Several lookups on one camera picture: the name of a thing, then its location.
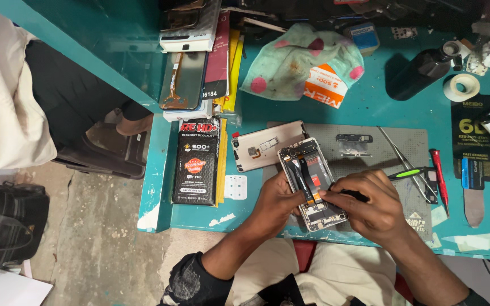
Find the black bottle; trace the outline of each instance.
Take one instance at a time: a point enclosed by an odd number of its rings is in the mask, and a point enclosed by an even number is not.
[[[445,76],[451,69],[451,59],[459,51],[459,45],[454,41],[448,41],[438,49],[421,51],[386,84],[386,93],[394,100],[408,100]]]

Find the white shirt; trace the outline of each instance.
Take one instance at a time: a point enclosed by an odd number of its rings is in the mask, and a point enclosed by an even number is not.
[[[26,45],[34,38],[0,14],[0,169],[39,165],[56,157],[25,61]]]

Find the hand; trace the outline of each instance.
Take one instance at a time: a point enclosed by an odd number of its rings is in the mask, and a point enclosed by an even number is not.
[[[338,193],[344,189],[359,191],[370,200],[364,203]],[[353,230],[384,248],[416,235],[405,221],[396,188],[382,170],[367,170],[342,177],[330,191],[319,191],[319,195],[347,211]]]
[[[253,213],[244,224],[266,240],[273,238],[285,227],[292,210],[303,203],[304,193],[292,193],[285,172],[281,171],[264,183]]]

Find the black pants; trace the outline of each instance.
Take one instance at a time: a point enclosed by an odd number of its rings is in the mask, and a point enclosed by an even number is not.
[[[48,119],[52,140],[70,146],[114,108],[128,120],[151,114],[115,87],[40,40],[26,47],[33,96]]]

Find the black bag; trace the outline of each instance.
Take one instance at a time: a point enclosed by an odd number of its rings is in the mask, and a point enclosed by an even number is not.
[[[48,218],[43,186],[0,185],[0,268],[20,264],[37,252]]]

